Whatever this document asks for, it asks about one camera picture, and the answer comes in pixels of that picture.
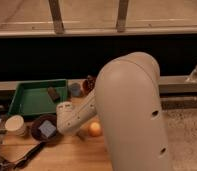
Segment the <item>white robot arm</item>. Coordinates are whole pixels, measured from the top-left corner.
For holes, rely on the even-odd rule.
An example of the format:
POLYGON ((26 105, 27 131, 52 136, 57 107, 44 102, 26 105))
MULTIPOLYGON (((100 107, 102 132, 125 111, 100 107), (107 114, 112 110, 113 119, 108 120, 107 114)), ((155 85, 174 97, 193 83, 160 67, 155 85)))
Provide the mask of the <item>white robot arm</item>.
POLYGON ((159 78, 158 62, 145 52, 108 62, 79 106, 57 105, 58 131, 71 133, 97 116, 113 171, 173 171, 159 78))

